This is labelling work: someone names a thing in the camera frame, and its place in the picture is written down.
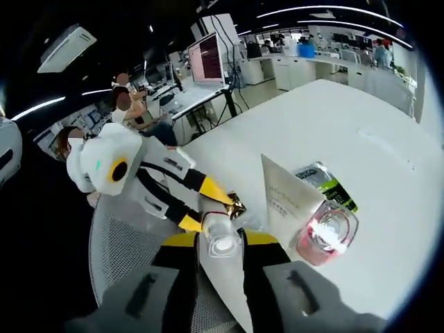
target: man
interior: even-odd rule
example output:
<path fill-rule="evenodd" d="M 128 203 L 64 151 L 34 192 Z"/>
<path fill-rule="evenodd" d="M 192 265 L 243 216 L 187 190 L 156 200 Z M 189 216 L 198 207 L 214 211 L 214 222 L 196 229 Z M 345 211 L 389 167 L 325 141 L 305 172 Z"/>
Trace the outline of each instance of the man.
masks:
<path fill-rule="evenodd" d="M 273 48 L 271 47 L 271 42 L 269 40 L 265 40 L 264 46 L 268 49 L 270 53 L 273 52 Z"/>
<path fill-rule="evenodd" d="M 377 66 L 382 69 L 390 69 L 391 63 L 391 53 L 390 51 L 382 44 L 382 40 L 376 40 L 377 47 L 375 49 L 375 60 Z"/>
<path fill-rule="evenodd" d="M 128 89 L 121 85 L 115 86 L 111 94 L 113 122 L 138 130 L 145 137 L 155 136 L 165 146 L 178 145 L 173 128 L 161 121 L 161 117 L 142 123 L 135 121 L 148 111 L 141 101 L 143 94 L 129 94 Z"/>
<path fill-rule="evenodd" d="M 371 66 L 373 64 L 373 59 L 369 56 L 365 45 L 359 45 L 357 54 L 361 58 L 361 64 L 365 66 Z"/>
<path fill-rule="evenodd" d="M 314 42 L 314 36 L 310 34 L 308 37 L 308 44 L 312 45 L 313 47 L 316 47 L 316 43 Z"/>

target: ceiling light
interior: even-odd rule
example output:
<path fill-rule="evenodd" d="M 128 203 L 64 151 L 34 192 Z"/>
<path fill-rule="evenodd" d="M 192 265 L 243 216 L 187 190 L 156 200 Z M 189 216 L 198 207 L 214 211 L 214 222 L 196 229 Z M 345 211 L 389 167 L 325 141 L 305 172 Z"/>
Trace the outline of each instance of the ceiling light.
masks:
<path fill-rule="evenodd" d="M 271 28 L 272 26 L 278 26 L 279 24 L 277 23 L 277 24 L 271 24 L 270 26 L 263 26 L 262 28 L 263 29 L 267 29 L 267 28 Z"/>
<path fill-rule="evenodd" d="M 245 32 L 243 32 L 243 33 L 238 33 L 237 35 L 238 36 L 240 36 L 240 35 L 245 35 L 246 33 L 250 33 L 251 32 L 251 30 L 249 30 L 249 31 L 245 31 Z"/>
<path fill-rule="evenodd" d="M 317 9 L 317 8 L 344 9 L 344 10 L 353 10 L 355 12 L 362 12 L 362 13 L 367 14 L 367 15 L 372 15 L 372 16 L 375 16 L 375 17 L 379 17 L 380 19 L 385 19 L 385 20 L 390 21 L 390 22 L 392 22 L 394 24 L 397 24 L 401 28 L 404 28 L 404 26 L 401 23 L 396 22 L 394 19 L 391 19 L 389 17 L 383 16 L 381 14 L 377 14 L 376 12 L 370 12 L 368 10 L 359 9 L 359 8 L 353 8 L 353 7 L 346 7 L 346 6 L 302 6 L 302 7 L 292 7 L 292 8 L 287 8 L 287 9 L 276 10 L 275 12 L 268 12 L 266 14 L 259 15 L 256 18 L 259 19 L 260 17 L 265 17 L 265 16 L 269 16 L 269 15 L 273 15 L 273 14 L 278 14 L 279 12 L 289 12 L 289 11 L 292 11 L 292 10 Z"/>
<path fill-rule="evenodd" d="M 346 26 L 357 26 L 358 28 L 364 28 L 364 29 L 368 29 L 371 31 L 375 31 L 376 33 L 379 33 L 380 35 L 384 35 L 387 36 L 388 38 L 391 38 L 392 40 L 395 40 L 396 42 L 403 44 L 407 47 L 409 47 L 410 49 L 413 48 L 413 46 L 411 46 L 410 44 L 407 44 L 406 42 L 404 42 L 403 40 L 400 40 L 399 38 L 389 35 L 388 33 L 382 32 L 381 30 L 377 30 L 375 28 L 371 28 L 369 26 L 362 26 L 361 24 L 355 24 L 355 23 L 349 23 L 349 22 L 341 22 L 341 21 L 328 21 L 325 19 L 308 19 L 305 21 L 298 21 L 298 23 L 334 23 L 334 24 L 345 24 Z"/>
<path fill-rule="evenodd" d="M 310 16 L 317 17 L 318 19 L 336 19 L 332 12 L 327 10 L 326 12 L 319 12 L 310 14 Z"/>
<path fill-rule="evenodd" d="M 22 113 L 19 113 L 18 115 L 14 116 L 14 117 L 12 118 L 12 120 L 13 120 L 13 121 L 16 121 L 16 120 L 22 118 L 23 116 L 26 116 L 28 113 L 31 113 L 31 112 L 33 112 L 33 111 L 36 111 L 36 110 L 38 110 L 38 109 L 40 109 L 40 108 L 43 108 L 43 107 L 45 107 L 45 106 L 48 106 L 48 105 L 51 105 L 51 104 L 54 104 L 54 103 L 57 103 L 57 102 L 63 101 L 65 98 L 66 98 L 66 97 L 64 96 L 64 97 L 60 97 L 60 98 L 58 98 L 58 99 L 51 99 L 50 101 L 47 101 L 47 102 L 44 102 L 44 103 L 42 103 L 42 104 L 39 104 L 39 105 L 33 106 L 31 109 L 27 109 L 26 111 L 23 111 Z"/>
<path fill-rule="evenodd" d="M 84 92 L 82 96 L 89 95 L 89 94 L 95 94 L 97 92 L 110 92 L 112 89 L 102 89 L 102 90 L 94 90 L 93 92 Z"/>

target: white table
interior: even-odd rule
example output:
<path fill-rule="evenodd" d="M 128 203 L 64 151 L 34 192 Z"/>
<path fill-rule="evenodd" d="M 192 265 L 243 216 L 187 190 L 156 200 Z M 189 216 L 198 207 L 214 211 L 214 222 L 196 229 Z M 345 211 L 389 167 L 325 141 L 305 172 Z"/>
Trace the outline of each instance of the white table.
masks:
<path fill-rule="evenodd" d="M 289 171 L 324 163 L 357 203 L 360 225 L 350 249 L 316 269 L 356 311 L 394 315 L 426 272 L 441 229 L 443 152 L 388 103 L 317 80 L 252 108 L 185 150 L 262 223 L 261 153 Z"/>
<path fill-rule="evenodd" d="M 186 116 L 197 106 L 205 105 L 205 107 L 211 108 L 217 119 L 221 117 L 221 123 L 231 118 L 230 105 L 232 109 L 237 112 L 234 106 L 234 93 L 229 95 L 225 92 L 229 88 L 228 85 L 214 83 L 198 85 L 193 82 L 192 77 L 187 77 L 182 81 L 182 86 L 185 89 L 184 92 L 180 92 L 178 88 L 175 88 L 174 92 L 176 95 L 174 99 L 167 104 L 168 106 L 161 108 L 160 99 L 153 100 L 152 96 L 147 96 L 146 98 L 146 107 L 154 118 L 161 117 L 164 111 L 167 110 L 167 107 L 176 109 L 177 113 L 169 114 L 168 119 L 165 119 L 165 121 L 168 121 L 172 125 L 178 122 L 173 127 L 173 130 L 179 145 L 191 141 L 192 135 L 196 132 L 196 126 L 194 123 L 189 122 Z M 233 103 L 228 103 L 228 106 L 225 108 L 228 100 L 231 100 Z M 202 127 L 206 126 L 205 130 L 211 128 L 209 122 L 202 122 L 200 125 Z"/>

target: woman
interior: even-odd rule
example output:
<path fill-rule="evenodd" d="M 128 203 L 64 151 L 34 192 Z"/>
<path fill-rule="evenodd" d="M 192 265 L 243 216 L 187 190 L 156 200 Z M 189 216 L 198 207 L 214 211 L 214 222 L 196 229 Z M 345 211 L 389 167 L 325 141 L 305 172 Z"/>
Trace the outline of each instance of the woman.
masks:
<path fill-rule="evenodd" d="M 165 146 L 177 146 L 173 128 L 161 121 L 162 118 L 152 119 L 146 123 L 135 121 L 148 111 L 142 103 L 142 97 L 142 94 L 129 94 L 128 88 L 124 86 L 114 87 L 111 92 L 112 121 L 138 130 L 145 137 L 154 136 Z"/>
<path fill-rule="evenodd" d="M 66 161 L 68 176 L 76 183 L 81 192 L 88 193 L 88 203 L 92 207 L 96 207 L 100 193 L 96 191 L 91 180 L 80 172 L 80 159 L 78 158 L 86 141 L 86 134 L 80 128 L 67 126 L 57 134 L 56 140 L 56 153 Z"/>

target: person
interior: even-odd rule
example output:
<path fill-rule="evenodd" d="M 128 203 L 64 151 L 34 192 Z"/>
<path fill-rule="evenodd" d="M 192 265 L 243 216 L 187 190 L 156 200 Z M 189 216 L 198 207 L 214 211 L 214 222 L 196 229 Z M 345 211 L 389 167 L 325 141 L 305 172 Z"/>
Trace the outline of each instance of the person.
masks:
<path fill-rule="evenodd" d="M 265 40 L 265 42 L 264 42 L 264 46 L 268 49 L 268 51 L 269 51 L 270 53 L 273 52 L 273 48 L 271 47 L 271 42 L 270 42 L 270 40 Z"/>
<path fill-rule="evenodd" d="M 83 144 L 86 141 L 86 134 L 80 128 L 74 126 L 64 127 L 56 136 L 55 153 L 67 163 L 68 176 L 76 183 L 77 188 L 87 193 L 89 205 L 96 207 L 100 194 L 91 183 L 91 180 L 78 172 L 80 167 L 77 165 L 79 159 L 77 154 L 82 151 Z"/>
<path fill-rule="evenodd" d="M 310 34 L 310 36 L 308 37 L 308 44 L 312 45 L 313 47 L 315 47 L 315 42 L 314 42 L 314 36 L 312 34 Z"/>
<path fill-rule="evenodd" d="M 129 94 L 128 88 L 116 86 L 112 90 L 112 121 L 139 131 L 145 137 L 156 137 L 165 146 L 177 146 L 178 142 L 173 128 L 162 121 L 162 118 L 137 123 L 148 110 L 140 100 L 142 94 Z"/>
<path fill-rule="evenodd" d="M 377 63 L 377 66 L 382 69 L 390 69 L 390 63 L 391 63 L 391 53 L 388 50 L 388 47 L 385 47 L 382 44 L 382 40 L 378 39 L 376 40 L 377 46 L 375 49 L 375 60 Z"/>
<path fill-rule="evenodd" d="M 324 37 L 322 37 L 322 35 L 320 33 L 318 33 L 318 39 L 319 39 L 319 43 L 318 43 L 318 50 L 326 50 L 328 47 L 328 42 L 326 39 L 324 39 Z"/>
<path fill-rule="evenodd" d="M 372 57 L 369 56 L 367 50 L 366 50 L 366 46 L 365 45 L 359 45 L 359 50 L 358 50 L 358 55 L 361 58 L 361 64 L 365 65 L 365 66 L 370 66 L 373 64 L 373 59 Z"/>

